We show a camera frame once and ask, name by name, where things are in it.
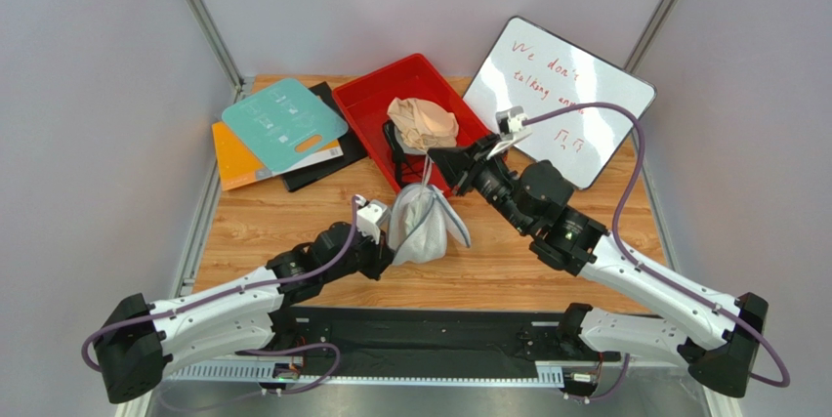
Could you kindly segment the white mesh laundry bag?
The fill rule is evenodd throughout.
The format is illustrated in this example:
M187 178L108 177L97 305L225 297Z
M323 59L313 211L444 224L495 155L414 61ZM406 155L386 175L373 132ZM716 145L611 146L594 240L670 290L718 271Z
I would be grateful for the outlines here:
M433 185L411 184L395 199L388 243L393 266L424 264L443 258L448 239L472 247L469 230L443 193Z

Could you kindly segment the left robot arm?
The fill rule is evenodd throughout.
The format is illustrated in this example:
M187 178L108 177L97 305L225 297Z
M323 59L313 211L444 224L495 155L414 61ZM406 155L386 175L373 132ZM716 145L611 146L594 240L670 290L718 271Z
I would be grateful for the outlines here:
M100 372L108 400L127 402L201 361L289 348L297 334L290 307L347 275L377 280L394 256L383 233L335 223L218 287L170 300L151 302L141 293L122 299L83 357Z

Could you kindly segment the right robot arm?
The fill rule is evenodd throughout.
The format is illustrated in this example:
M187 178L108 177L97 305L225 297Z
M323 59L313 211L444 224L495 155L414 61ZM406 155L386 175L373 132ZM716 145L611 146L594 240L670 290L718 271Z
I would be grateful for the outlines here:
M529 249L543 264L605 285L652 313L627 316L572 304L558 328L560 340L670 363L716 393L745 396L768 302L752 292L735 297L707 288L616 242L605 225L569 206L574 188L551 162L517 173L493 155L500 144L489 135L428 155L453 194L478 192L530 237Z

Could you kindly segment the white bra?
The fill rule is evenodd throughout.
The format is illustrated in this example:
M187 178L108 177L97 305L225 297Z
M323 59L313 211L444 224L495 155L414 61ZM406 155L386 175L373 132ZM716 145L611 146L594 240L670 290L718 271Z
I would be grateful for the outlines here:
M421 191L426 191L426 190L429 189L430 184L431 184L431 177L432 177L432 173L433 173L433 168L434 168L434 162L430 158L430 156L428 154L426 154L425 159L424 159L424 165L423 165L422 179L421 179L421 183L420 183L420 190Z

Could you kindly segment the beige bra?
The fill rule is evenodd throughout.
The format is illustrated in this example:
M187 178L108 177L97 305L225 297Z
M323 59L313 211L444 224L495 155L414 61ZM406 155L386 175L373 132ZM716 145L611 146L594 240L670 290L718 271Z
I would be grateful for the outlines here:
M429 100L395 98L387 108L404 146L424 153L457 146L459 124L454 113Z

